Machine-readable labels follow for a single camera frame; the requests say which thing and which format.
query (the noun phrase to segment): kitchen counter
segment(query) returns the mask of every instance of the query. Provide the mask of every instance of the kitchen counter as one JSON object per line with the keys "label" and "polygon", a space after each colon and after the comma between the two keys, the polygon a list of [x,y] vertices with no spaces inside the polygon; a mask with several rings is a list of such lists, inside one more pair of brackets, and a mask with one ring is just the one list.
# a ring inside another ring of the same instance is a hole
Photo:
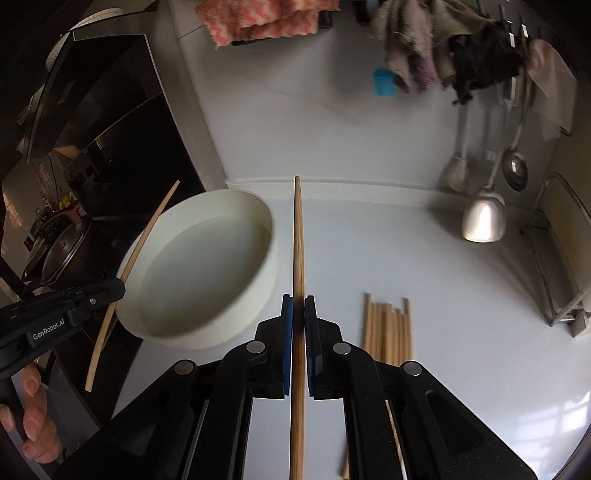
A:
{"label": "kitchen counter", "polygon": [[[280,273],[257,321],[232,341],[174,351],[144,341],[116,407],[125,407],[175,361],[220,359],[279,314],[291,293],[293,207],[270,199]],[[413,303],[415,359],[483,420],[530,467],[550,480],[589,426],[591,336],[547,326],[533,255],[516,226],[497,244],[460,235],[454,213],[362,202],[304,200],[306,292],[319,317],[360,344],[363,294],[399,307]],[[245,480],[288,478],[290,401],[256,400]],[[342,402],[306,404],[307,480],[339,478],[345,447]]]}

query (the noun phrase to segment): dish towel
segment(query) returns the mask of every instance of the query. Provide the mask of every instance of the dish towel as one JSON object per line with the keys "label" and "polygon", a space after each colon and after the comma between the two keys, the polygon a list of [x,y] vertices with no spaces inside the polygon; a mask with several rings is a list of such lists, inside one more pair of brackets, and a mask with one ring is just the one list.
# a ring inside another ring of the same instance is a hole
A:
{"label": "dish towel", "polygon": [[453,87],[461,105],[472,100],[471,90],[517,77],[525,64],[525,57],[511,45],[503,22],[488,24],[474,35],[457,35],[449,43],[456,70]]}
{"label": "dish towel", "polygon": [[535,84],[531,109],[542,120],[544,140],[558,138],[560,127],[570,132],[577,79],[568,65],[552,45],[537,38],[530,42],[526,70]]}
{"label": "dish towel", "polygon": [[421,0],[386,0],[371,21],[372,38],[384,42],[386,64],[406,93],[437,81],[433,62],[433,19]]}
{"label": "dish towel", "polygon": [[371,27],[372,38],[384,42],[398,86],[408,93],[412,80],[419,91],[438,80],[444,87],[453,83],[450,38],[474,34],[491,22],[460,0],[386,0]]}
{"label": "dish towel", "polygon": [[225,47],[316,33],[319,12],[339,10],[339,0],[206,0],[195,10],[216,45]]}
{"label": "dish towel", "polygon": [[448,87],[456,74],[449,40],[456,35],[474,35],[493,20],[481,17],[460,0],[434,0],[433,10],[433,57],[439,79]]}

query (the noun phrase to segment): wooden chopstick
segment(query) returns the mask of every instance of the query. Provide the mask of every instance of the wooden chopstick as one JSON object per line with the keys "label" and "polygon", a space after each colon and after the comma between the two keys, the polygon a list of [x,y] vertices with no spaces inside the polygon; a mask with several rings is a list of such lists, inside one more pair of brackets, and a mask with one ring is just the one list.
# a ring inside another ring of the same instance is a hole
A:
{"label": "wooden chopstick", "polygon": [[390,365],[394,364],[394,311],[392,304],[386,304],[386,313],[384,316],[384,362]]}
{"label": "wooden chopstick", "polygon": [[[363,317],[363,349],[374,360],[399,367],[404,362],[413,359],[412,345],[410,300],[404,299],[404,311],[400,309],[394,310],[389,303],[373,303],[372,296],[366,293]],[[402,476],[406,480],[404,458],[402,457],[400,441],[394,424],[394,416],[388,402],[386,402],[386,407],[394,431],[398,457],[402,465]],[[345,480],[350,478],[348,450],[345,450],[345,461],[341,477]]]}
{"label": "wooden chopstick", "polygon": [[413,308],[409,299],[404,299],[404,313],[406,315],[407,322],[407,335],[406,335],[406,351],[407,359],[414,359],[413,352]]}
{"label": "wooden chopstick", "polygon": [[[371,293],[365,294],[363,302],[363,342],[362,347],[367,353],[371,349],[372,329],[374,326],[374,304],[372,302]],[[345,460],[343,462],[343,469],[340,476],[345,480],[349,480],[349,451],[345,448]]]}
{"label": "wooden chopstick", "polygon": [[371,293],[365,294],[365,302],[363,305],[363,345],[362,348],[366,352],[369,352],[369,346],[371,344],[371,319],[372,309],[374,304],[372,302]]}
{"label": "wooden chopstick", "polygon": [[304,477],[304,403],[306,344],[304,340],[304,227],[301,182],[294,190],[293,353],[291,356],[290,480]]}
{"label": "wooden chopstick", "polygon": [[[158,205],[158,208],[156,208],[156,211],[152,215],[152,218],[148,222],[148,225],[146,225],[146,228],[144,229],[142,236],[139,237],[138,243],[136,244],[134,250],[131,252],[129,260],[125,264],[125,268],[123,269],[123,273],[121,274],[121,281],[123,283],[127,281],[129,274],[131,273],[131,269],[134,267],[135,261],[138,259],[139,252],[142,250],[142,247],[148,239],[148,235],[150,234],[150,232],[154,228],[154,225],[156,224],[156,220],[158,220],[158,217],[166,208],[167,203],[170,201],[170,198],[173,196],[179,184],[180,181],[178,180],[174,182],[174,185],[168,191],[166,197],[164,197],[162,202],[160,202],[160,205]],[[103,323],[100,326],[99,336],[96,339],[95,347],[92,351],[92,357],[90,358],[90,366],[88,367],[88,373],[86,374],[86,385],[84,386],[84,389],[87,392],[92,392],[92,387],[95,383],[96,368],[99,365],[100,353],[103,350],[103,344],[105,343],[106,335],[109,332],[109,325],[111,323],[111,318],[113,318],[113,314],[115,313],[116,306],[116,301],[114,301],[108,306],[107,312],[105,313],[105,318],[103,319]]]}

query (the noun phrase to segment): blue gripper pad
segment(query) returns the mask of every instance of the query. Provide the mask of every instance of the blue gripper pad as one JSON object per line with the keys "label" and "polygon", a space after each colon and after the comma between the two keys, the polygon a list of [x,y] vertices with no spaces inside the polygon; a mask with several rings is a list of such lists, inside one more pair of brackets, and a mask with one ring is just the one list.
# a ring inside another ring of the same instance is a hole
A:
{"label": "blue gripper pad", "polygon": [[291,332],[293,330],[294,299],[288,294],[283,295],[281,317],[285,320],[285,350],[283,352],[283,393],[290,394],[291,379]]}

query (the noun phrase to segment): human hand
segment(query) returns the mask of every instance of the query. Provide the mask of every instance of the human hand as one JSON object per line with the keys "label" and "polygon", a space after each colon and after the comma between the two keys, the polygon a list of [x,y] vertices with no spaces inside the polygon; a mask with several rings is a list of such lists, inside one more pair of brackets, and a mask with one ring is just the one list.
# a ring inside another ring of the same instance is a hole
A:
{"label": "human hand", "polygon": [[[27,393],[22,424],[28,437],[22,444],[22,452],[29,460],[38,463],[52,462],[61,452],[61,441],[57,436],[56,424],[46,416],[47,397],[41,388],[41,375],[34,364],[23,369],[21,381]],[[0,406],[0,423],[7,432],[17,426],[6,405]]]}

